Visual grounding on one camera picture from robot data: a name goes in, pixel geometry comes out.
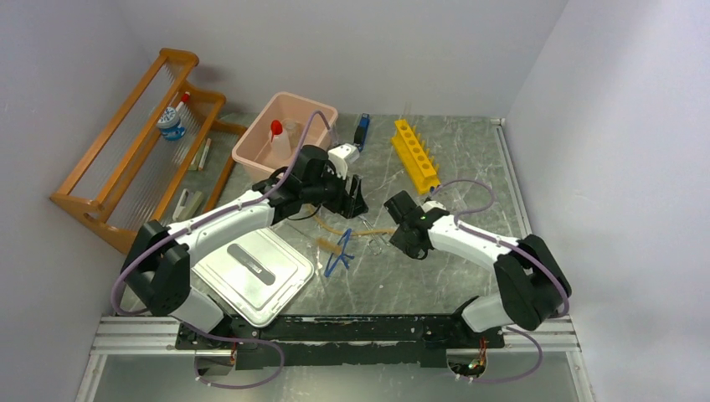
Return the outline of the test tube brush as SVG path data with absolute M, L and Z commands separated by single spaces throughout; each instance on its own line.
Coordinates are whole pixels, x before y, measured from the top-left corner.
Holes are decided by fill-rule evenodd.
M 342 247 L 322 237 L 316 238 L 316 246 L 331 254 L 341 254 Z

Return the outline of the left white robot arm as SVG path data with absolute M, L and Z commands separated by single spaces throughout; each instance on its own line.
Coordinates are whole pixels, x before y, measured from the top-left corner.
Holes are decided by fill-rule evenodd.
M 156 220 L 139 230 L 111 291 L 126 285 L 154 317 L 173 317 L 198 332 L 211 348 L 221 348 L 232 335 L 232 318 L 216 301 L 191 284 L 192 268 L 205 256 L 246 234 L 298 214 L 310 204 L 350 219 L 367 211 L 361 179 L 349 177 L 350 162 L 359 156 L 352 144 L 329 151 L 305 145 L 288 167 L 274 171 L 237 199 L 176 224 Z

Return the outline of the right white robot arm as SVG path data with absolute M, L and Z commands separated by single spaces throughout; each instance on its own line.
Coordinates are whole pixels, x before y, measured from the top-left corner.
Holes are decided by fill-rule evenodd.
M 383 206 L 397 228 L 390 244 L 409 258 L 425 259 L 432 250 L 447 252 L 488 269 L 497 291 L 464 303 L 452 324 L 452 337 L 473 346 L 486 330 L 516 325 L 536 330 L 569 309 L 572 289 L 545 241 L 535 234 L 522 239 L 493 234 L 463 222 L 442 204 L 417 204 L 405 191 Z

